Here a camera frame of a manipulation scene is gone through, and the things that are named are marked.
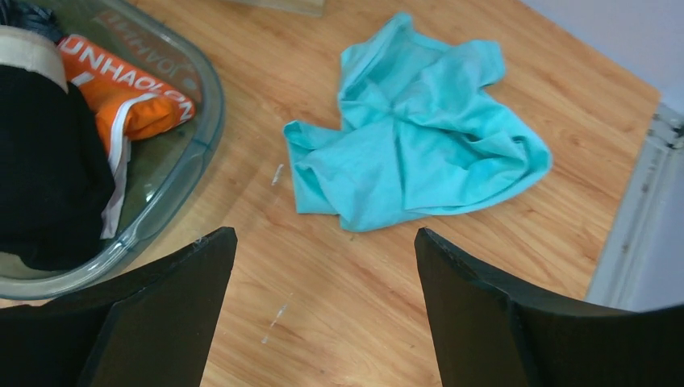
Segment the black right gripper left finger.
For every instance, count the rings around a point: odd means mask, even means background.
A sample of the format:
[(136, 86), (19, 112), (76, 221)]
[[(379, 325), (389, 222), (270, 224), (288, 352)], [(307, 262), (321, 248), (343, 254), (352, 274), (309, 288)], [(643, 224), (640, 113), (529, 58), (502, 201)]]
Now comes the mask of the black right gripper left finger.
[(2, 385), (199, 385), (237, 241), (221, 227), (42, 306), (2, 309)]

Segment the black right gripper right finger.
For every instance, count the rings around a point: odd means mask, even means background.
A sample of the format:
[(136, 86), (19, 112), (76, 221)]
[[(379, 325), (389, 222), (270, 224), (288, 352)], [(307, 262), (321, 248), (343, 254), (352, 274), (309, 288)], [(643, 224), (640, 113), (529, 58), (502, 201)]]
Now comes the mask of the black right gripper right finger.
[(683, 308), (631, 312), (533, 285), (422, 228), (415, 254), (445, 386), (680, 386)]

